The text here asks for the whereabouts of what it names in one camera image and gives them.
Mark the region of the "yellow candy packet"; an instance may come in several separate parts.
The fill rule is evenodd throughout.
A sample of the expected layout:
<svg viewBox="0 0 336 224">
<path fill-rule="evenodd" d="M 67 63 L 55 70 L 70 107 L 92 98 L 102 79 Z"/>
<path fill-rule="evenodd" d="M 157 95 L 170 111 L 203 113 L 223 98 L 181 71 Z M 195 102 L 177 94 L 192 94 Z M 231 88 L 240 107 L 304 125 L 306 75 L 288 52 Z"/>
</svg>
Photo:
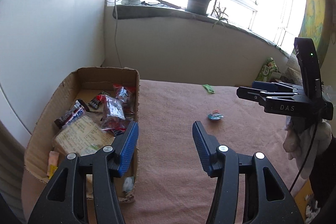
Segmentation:
<svg viewBox="0 0 336 224">
<path fill-rule="evenodd" d="M 50 179 L 54 175 L 54 173 L 56 172 L 57 168 L 58 167 L 56 165 L 49 164 L 48 170 L 47 170 L 47 177 L 48 177 L 48 179 Z"/>
</svg>

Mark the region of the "pale green candy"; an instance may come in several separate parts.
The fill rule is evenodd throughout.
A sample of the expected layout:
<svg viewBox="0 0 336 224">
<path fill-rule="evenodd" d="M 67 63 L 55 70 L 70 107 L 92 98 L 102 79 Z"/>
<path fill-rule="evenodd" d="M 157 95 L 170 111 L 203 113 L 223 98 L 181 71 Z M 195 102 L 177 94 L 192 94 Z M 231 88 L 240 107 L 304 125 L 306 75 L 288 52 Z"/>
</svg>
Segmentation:
<svg viewBox="0 0 336 224">
<path fill-rule="evenodd" d="M 126 177 L 123 181 L 122 191 L 124 193 L 130 193 L 134 188 L 134 176 Z"/>
</svg>

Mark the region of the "black white snack packet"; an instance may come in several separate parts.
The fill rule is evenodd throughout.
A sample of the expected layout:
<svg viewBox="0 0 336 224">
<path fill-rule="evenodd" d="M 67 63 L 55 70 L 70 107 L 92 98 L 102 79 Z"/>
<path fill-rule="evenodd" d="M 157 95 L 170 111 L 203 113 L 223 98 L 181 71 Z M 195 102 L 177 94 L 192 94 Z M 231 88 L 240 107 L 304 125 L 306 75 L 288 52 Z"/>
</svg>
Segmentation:
<svg viewBox="0 0 336 224">
<path fill-rule="evenodd" d="M 110 96 L 110 94 L 105 91 L 102 91 L 98 95 L 96 95 L 93 99 L 91 99 L 88 105 L 94 110 L 97 110 L 101 105 L 102 96 Z"/>
</svg>

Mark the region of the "green cardboard box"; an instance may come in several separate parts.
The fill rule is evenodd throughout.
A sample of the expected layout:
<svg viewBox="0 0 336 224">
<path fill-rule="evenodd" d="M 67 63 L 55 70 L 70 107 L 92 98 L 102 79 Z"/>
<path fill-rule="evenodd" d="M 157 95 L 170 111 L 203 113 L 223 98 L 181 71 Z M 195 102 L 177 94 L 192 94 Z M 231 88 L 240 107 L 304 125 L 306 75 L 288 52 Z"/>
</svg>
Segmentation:
<svg viewBox="0 0 336 224">
<path fill-rule="evenodd" d="M 271 82 L 278 80 L 281 77 L 281 73 L 272 57 L 268 58 L 262 65 L 256 81 Z"/>
</svg>

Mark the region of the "grey window sill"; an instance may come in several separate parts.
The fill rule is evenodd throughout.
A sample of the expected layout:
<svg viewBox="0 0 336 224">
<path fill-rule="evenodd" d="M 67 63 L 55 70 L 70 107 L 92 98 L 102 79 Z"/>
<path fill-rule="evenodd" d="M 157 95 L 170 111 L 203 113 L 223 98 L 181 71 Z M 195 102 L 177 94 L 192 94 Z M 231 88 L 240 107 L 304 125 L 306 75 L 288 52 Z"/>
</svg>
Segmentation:
<svg viewBox="0 0 336 224">
<path fill-rule="evenodd" d="M 187 20 L 197 20 L 204 23 L 209 23 L 212 25 L 222 25 L 226 28 L 233 29 L 235 31 L 242 32 L 253 38 L 259 39 L 262 42 L 267 43 L 269 46 L 279 50 L 287 58 L 290 57 L 289 53 L 286 53 L 275 43 L 270 40 L 264 39 L 261 36 L 253 33 L 250 30 L 246 30 L 240 27 L 236 27 L 232 24 L 219 21 L 217 18 L 206 15 L 199 15 L 192 12 L 188 12 L 181 9 L 173 9 L 170 7 L 162 7 L 155 5 L 116 5 L 116 8 L 113 8 L 112 16 L 117 20 L 129 20 L 129 19 L 147 19 L 147 18 L 180 18 Z"/>
</svg>

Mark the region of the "white cabinet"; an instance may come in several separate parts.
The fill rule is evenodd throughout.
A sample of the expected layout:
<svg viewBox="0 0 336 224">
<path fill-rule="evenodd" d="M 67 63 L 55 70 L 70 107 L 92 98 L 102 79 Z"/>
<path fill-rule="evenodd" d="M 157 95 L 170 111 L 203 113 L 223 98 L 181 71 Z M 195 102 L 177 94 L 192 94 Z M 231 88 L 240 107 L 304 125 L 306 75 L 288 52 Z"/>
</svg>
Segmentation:
<svg viewBox="0 0 336 224">
<path fill-rule="evenodd" d="M 71 72 L 104 59 L 105 0 L 1 0 L 1 122 L 25 148 Z"/>
</svg>

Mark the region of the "red clear nut packet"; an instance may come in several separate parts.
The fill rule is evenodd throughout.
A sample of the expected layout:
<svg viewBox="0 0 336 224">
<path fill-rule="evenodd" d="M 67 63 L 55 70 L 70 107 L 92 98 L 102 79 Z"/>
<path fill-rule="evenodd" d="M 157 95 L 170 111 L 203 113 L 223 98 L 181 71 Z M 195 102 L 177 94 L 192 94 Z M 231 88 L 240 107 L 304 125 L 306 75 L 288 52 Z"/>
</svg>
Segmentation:
<svg viewBox="0 0 336 224">
<path fill-rule="evenodd" d="M 114 84 L 115 98 L 122 102 L 124 114 L 133 115 L 135 113 L 135 87 Z"/>
</svg>

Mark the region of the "small succulent plant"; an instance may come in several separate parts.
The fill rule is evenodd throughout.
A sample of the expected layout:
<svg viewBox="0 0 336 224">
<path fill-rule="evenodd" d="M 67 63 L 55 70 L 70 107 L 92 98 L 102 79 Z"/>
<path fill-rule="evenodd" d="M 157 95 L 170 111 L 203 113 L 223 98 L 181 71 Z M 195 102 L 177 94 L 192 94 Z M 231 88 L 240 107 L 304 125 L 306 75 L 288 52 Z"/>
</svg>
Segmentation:
<svg viewBox="0 0 336 224">
<path fill-rule="evenodd" d="M 211 16 L 215 17 L 216 21 L 213 23 L 212 28 L 214 28 L 214 26 L 228 26 L 228 14 L 226 13 L 226 9 L 226 7 L 221 7 L 219 0 L 214 1 Z"/>
</svg>

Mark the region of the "pink blanket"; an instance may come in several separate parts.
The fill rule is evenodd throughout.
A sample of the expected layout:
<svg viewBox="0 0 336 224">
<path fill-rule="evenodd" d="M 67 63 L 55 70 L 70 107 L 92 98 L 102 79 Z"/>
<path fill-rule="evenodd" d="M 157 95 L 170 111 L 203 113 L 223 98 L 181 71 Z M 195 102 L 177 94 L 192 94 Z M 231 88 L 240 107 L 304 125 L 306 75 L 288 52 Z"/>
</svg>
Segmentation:
<svg viewBox="0 0 336 224">
<path fill-rule="evenodd" d="M 81 91 L 111 83 L 77 71 L 54 92 L 34 129 L 30 144 L 56 136 L 58 126 L 45 130 L 45 122 L 62 113 L 58 102 L 69 103 Z M 87 223 L 86 176 L 93 177 L 93 200 L 98 223 L 124 223 L 114 181 L 135 161 L 139 126 L 131 121 L 126 131 L 88 155 L 69 152 L 46 184 L 29 217 L 29 223 Z M 234 223 L 238 205 L 239 175 L 245 184 L 245 223 L 302 223 L 299 209 L 273 165 L 261 152 L 236 153 L 209 135 L 200 121 L 192 135 L 203 170 L 217 179 L 208 223 Z"/>
</svg>

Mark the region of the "white cloth glove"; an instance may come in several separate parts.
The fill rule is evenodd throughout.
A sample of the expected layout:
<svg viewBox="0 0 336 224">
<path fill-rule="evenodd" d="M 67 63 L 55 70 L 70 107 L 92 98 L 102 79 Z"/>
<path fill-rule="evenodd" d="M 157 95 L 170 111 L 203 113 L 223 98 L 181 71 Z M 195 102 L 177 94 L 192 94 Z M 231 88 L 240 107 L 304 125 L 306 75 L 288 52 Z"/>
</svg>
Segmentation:
<svg viewBox="0 0 336 224">
<path fill-rule="evenodd" d="M 309 129 L 306 129 L 301 133 L 296 133 L 293 122 L 293 117 L 286 117 L 284 128 L 286 131 L 286 138 L 283 143 L 283 148 L 288 154 L 288 159 L 295 159 L 297 168 L 301 169 L 313 138 L 315 125 L 312 125 Z M 324 119 L 321 120 L 317 126 L 317 131 L 315 133 L 309 156 L 300 174 L 303 179 L 307 179 L 309 177 L 311 171 L 313 170 L 315 158 L 326 151 L 327 147 L 331 143 L 332 136 L 331 125 Z"/>
</svg>

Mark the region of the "blue red candy wrapper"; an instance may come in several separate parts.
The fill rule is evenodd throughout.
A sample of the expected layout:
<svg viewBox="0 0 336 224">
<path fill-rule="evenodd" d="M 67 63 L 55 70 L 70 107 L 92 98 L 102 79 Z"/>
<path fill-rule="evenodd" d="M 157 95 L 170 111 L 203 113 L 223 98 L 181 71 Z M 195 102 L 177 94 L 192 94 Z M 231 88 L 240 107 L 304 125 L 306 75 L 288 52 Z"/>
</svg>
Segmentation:
<svg viewBox="0 0 336 224">
<path fill-rule="evenodd" d="M 214 110 L 208 114 L 207 118 L 211 121 L 219 121 L 224 118 L 224 115 L 218 110 Z"/>
</svg>

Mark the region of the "clear bag brown snack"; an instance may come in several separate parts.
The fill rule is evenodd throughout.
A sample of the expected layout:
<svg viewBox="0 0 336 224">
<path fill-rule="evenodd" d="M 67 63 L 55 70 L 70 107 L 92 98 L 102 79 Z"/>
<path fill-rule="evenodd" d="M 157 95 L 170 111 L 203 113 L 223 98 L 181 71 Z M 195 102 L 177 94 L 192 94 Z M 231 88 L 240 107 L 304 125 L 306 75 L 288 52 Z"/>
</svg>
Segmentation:
<svg viewBox="0 0 336 224">
<path fill-rule="evenodd" d="M 101 129 L 104 131 L 123 130 L 125 116 L 121 101 L 108 95 L 100 95 L 100 101 L 103 104 Z"/>
</svg>

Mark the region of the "snickers bar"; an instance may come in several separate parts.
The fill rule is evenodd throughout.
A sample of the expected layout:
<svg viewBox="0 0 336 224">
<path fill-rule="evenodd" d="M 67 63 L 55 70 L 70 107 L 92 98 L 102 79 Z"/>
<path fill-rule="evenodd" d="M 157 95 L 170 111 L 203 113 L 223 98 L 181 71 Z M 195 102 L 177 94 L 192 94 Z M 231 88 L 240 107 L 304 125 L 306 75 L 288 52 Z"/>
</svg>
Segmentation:
<svg viewBox="0 0 336 224">
<path fill-rule="evenodd" d="M 123 133 L 126 132 L 126 128 L 110 128 L 108 129 L 108 132 L 111 133 L 113 136 L 118 136 L 118 135 L 122 135 Z"/>
<path fill-rule="evenodd" d="M 60 118 L 54 120 L 54 124 L 56 124 L 59 129 L 62 129 L 65 125 L 71 124 L 74 120 L 78 119 L 85 112 L 90 112 L 89 107 L 83 100 L 78 99 L 70 110 Z"/>
</svg>

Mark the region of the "far green candy packet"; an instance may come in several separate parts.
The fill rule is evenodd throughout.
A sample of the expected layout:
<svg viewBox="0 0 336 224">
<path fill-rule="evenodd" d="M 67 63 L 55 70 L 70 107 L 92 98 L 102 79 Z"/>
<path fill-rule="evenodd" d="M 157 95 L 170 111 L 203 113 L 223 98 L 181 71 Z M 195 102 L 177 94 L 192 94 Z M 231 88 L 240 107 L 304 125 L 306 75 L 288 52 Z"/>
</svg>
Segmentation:
<svg viewBox="0 0 336 224">
<path fill-rule="evenodd" d="M 208 93 L 210 93 L 210 94 L 215 94 L 215 91 L 214 91 L 214 89 L 213 89 L 213 87 L 212 87 L 211 85 L 209 85 L 209 84 L 204 84 L 204 85 L 202 85 L 202 87 L 204 87 L 205 90 L 206 90 Z"/>
</svg>

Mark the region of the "cracker pack in box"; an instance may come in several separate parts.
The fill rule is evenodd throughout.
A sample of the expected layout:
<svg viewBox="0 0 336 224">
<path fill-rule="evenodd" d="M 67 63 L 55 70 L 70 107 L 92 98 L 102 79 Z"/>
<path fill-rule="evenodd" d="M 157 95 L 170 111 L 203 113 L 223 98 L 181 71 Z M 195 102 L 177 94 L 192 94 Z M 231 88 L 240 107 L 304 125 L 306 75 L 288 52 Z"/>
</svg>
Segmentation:
<svg viewBox="0 0 336 224">
<path fill-rule="evenodd" d="M 94 154 L 111 145 L 115 137 L 100 129 L 99 125 L 84 114 L 71 124 L 67 124 L 52 140 L 52 145 L 63 155 L 74 152 L 80 156 Z"/>
</svg>

